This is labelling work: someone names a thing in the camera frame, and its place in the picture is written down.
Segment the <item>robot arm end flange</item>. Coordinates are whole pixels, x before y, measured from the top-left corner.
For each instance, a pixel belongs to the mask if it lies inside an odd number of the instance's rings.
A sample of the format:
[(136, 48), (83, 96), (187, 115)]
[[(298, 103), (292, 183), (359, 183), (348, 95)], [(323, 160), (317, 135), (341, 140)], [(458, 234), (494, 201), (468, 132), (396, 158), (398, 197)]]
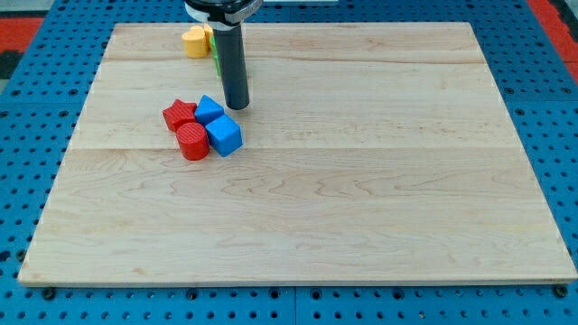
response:
[(254, 14), (263, 0), (184, 0), (186, 12), (194, 20), (234, 25)]

